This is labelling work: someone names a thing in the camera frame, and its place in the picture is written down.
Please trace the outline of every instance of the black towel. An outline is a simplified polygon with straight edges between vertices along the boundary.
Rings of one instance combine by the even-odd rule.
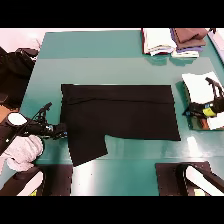
[[[62,84],[61,90],[74,166],[106,155],[105,135],[180,141],[169,85]]]

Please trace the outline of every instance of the white cloth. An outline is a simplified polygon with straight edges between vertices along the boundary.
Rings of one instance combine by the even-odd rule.
[[[144,32],[144,53],[151,55],[160,52],[171,53],[176,47],[172,40],[169,28],[143,28]]]
[[[34,165],[33,162],[37,156],[43,152],[43,144],[39,137],[30,135],[29,137],[17,136],[9,145],[6,151],[0,156],[0,174],[7,160],[10,169],[20,171],[27,171]]]
[[[182,78],[188,88],[191,102],[204,104],[214,100],[212,86],[208,85],[208,82],[205,80],[206,77],[213,79],[218,82],[220,86],[222,86],[214,72],[209,72],[203,75],[194,75],[190,73],[182,75]],[[216,88],[216,94],[219,96],[218,88]],[[223,127],[224,112],[218,113],[217,117],[208,118],[207,122],[211,130]]]
[[[177,53],[177,51],[174,50],[171,56],[174,58],[198,58],[199,53],[198,51],[185,51],[185,52]]]

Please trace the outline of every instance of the black bag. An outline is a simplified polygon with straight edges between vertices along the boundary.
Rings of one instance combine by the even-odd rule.
[[[19,48],[16,52],[0,56],[0,103],[2,105],[10,109],[21,106],[35,65],[35,61],[30,56],[35,57],[37,54],[37,50],[32,52],[32,49]]]

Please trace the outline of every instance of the green tabletop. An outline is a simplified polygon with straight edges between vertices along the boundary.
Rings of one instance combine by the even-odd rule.
[[[108,155],[74,168],[72,195],[158,195],[156,162],[209,161],[224,178],[224,133],[188,127],[183,73],[214,71],[224,83],[224,69],[209,38],[197,59],[142,54],[140,31],[47,33],[27,88],[21,112],[28,117],[52,102],[50,123],[59,122],[62,83],[171,85],[180,142],[106,136]],[[37,163],[70,164],[67,139],[47,140]]]

